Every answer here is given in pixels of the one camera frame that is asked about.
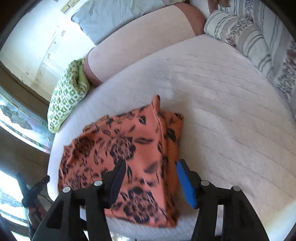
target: bed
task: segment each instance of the bed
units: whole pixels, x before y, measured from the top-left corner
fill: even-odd
[[[160,95],[161,108],[184,114],[180,158],[215,186],[242,188],[267,225],[270,215],[296,199],[296,123],[285,98],[230,45],[200,35],[160,50],[92,90],[56,134],[49,160],[48,194],[58,196],[63,146],[84,126],[121,114]],[[184,200],[173,229],[107,218],[109,229],[138,240],[189,240],[197,218]],[[217,234],[222,216],[218,215]]]

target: striped pillow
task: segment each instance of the striped pillow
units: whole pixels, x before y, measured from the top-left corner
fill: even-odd
[[[296,42],[282,21],[260,0],[230,0],[218,10],[249,19],[261,30],[272,61],[268,79],[286,94],[296,117]]]
[[[218,5],[218,10],[235,15],[240,18],[249,19],[253,22],[253,0],[230,0],[229,7]]]
[[[204,32],[235,47],[267,78],[274,75],[268,46],[260,29],[251,20],[218,10],[207,20]]]

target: floral pillow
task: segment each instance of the floral pillow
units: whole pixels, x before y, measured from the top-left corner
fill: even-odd
[[[50,100],[47,120],[48,129],[52,133],[58,132],[61,124],[89,89],[90,84],[83,72],[83,59],[74,60],[57,83]]]
[[[207,20],[204,32],[235,47],[267,78],[274,76],[269,48],[251,20],[217,10]]]

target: light switch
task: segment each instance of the light switch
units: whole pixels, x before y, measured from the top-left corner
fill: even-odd
[[[66,13],[70,8],[74,7],[76,3],[78,3],[80,0],[69,0],[67,4],[61,9],[63,13]]]

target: pink pillow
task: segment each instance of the pink pillow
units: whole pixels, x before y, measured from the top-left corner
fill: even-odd
[[[144,15],[93,48],[84,62],[90,83],[99,86],[135,62],[203,34],[206,19],[196,7],[178,3]]]

